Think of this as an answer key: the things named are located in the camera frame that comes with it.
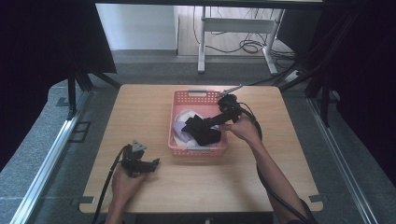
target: plastic basket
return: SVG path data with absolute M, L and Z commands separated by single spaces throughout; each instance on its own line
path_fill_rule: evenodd
M 217 157 L 221 156 L 227 148 L 226 131 L 220 128 L 221 139 L 215 146 L 204 147 L 187 147 L 178 146 L 175 141 L 174 123 L 177 115 L 185 110 L 190 109 L 204 118 L 215 117 L 220 113 L 218 98 L 216 95 L 219 91 L 175 91 L 172 104 L 172 113 L 169 125 L 168 146 L 172 149 L 173 155 L 177 157 Z

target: wooden table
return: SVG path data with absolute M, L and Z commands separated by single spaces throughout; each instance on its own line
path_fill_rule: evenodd
M 147 146 L 143 161 L 160 158 L 128 205 L 131 213 L 272 212 L 248 145 L 228 133 L 228 148 L 220 158 L 191 161 L 176 158 L 168 147 L 174 91 L 201 89 L 223 91 L 230 86 L 124 85 L 114 104 L 80 210 L 93 213 L 108 170 L 123 146 L 136 139 Z M 246 103 L 262 126 L 263 142 L 299 196 L 313 211 L 322 203 L 311 203 L 318 190 L 291 124 L 282 96 L 276 87 L 243 87 L 234 92 Z M 111 201 L 107 189 L 101 212 Z

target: person's left hand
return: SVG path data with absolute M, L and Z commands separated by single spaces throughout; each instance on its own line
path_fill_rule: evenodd
M 147 175 L 148 174 L 140 174 L 136 177 L 130 177 L 125 168 L 118 164 L 111 183 L 113 201 L 127 203 L 137 193 Z

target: wooden floor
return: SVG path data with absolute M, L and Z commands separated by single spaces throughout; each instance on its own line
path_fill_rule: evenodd
M 177 7 L 177 13 L 179 18 L 177 54 L 179 56 L 198 55 L 199 42 L 201 41 L 202 7 Z M 207 7 L 205 14 L 207 17 L 213 18 L 273 20 L 279 14 L 279 10 L 271 8 Z M 262 56 L 262 51 L 256 50 L 254 47 L 247 47 L 247 50 L 258 51 L 257 53 L 248 53 L 242 49 L 235 52 L 221 52 L 212 48 L 233 51 L 239 49 L 240 42 L 245 39 L 264 44 L 266 36 L 266 34 L 206 32 L 205 55 Z M 279 40 L 274 42 L 273 49 L 291 51 Z

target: white wall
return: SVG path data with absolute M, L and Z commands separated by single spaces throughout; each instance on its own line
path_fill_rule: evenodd
M 174 6 L 96 4 L 110 49 L 177 49 Z

